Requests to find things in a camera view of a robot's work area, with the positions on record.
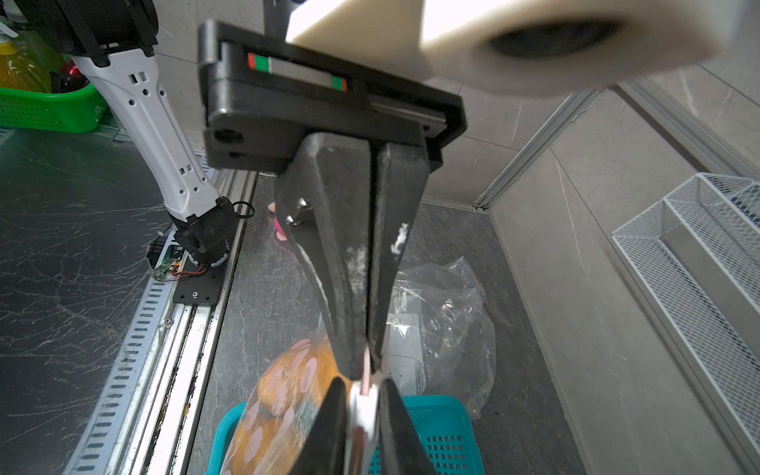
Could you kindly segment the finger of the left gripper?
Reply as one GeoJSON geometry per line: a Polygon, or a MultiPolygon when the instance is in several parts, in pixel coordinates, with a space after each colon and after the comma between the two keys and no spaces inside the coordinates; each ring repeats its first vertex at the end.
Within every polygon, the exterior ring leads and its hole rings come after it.
{"type": "Polygon", "coordinates": [[[276,216],[312,283],[338,364],[364,372],[370,255],[370,147],[315,133],[275,182],[276,216]]]}
{"type": "Polygon", "coordinates": [[[373,160],[372,225],[367,342],[382,360],[385,326],[399,269],[431,168],[426,151],[386,144],[373,160]]]}

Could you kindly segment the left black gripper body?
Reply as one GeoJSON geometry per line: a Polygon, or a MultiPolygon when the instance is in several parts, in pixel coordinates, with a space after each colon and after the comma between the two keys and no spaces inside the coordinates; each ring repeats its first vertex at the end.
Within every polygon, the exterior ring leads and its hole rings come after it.
{"type": "Polygon", "coordinates": [[[207,160],[279,174],[331,133],[423,146],[434,162],[467,129],[460,96],[217,20],[198,31],[207,160]]]}

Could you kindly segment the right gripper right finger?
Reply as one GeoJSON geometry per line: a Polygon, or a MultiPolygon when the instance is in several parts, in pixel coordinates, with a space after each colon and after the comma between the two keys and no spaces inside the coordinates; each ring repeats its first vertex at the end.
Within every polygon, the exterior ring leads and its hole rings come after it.
{"type": "Polygon", "coordinates": [[[386,378],[379,391],[381,470],[385,475],[436,475],[394,381],[386,378]]]}

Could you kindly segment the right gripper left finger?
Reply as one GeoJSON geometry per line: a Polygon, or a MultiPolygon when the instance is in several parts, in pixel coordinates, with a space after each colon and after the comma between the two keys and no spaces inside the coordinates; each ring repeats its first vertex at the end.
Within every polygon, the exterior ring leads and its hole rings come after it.
{"type": "Polygon", "coordinates": [[[341,475],[346,461],[346,384],[334,378],[290,475],[341,475]]]}

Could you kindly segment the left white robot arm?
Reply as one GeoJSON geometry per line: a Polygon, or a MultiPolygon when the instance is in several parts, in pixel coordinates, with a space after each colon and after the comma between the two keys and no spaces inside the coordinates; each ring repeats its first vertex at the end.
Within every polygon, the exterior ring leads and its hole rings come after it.
{"type": "MultiPolygon", "coordinates": [[[[107,101],[160,187],[179,242],[222,262],[235,213],[173,114],[150,1],[23,1],[107,101]]],[[[340,373],[375,373],[396,272],[429,175],[466,128],[460,97],[217,20],[200,26],[207,160],[276,175],[275,211],[315,287],[340,373]]]]}

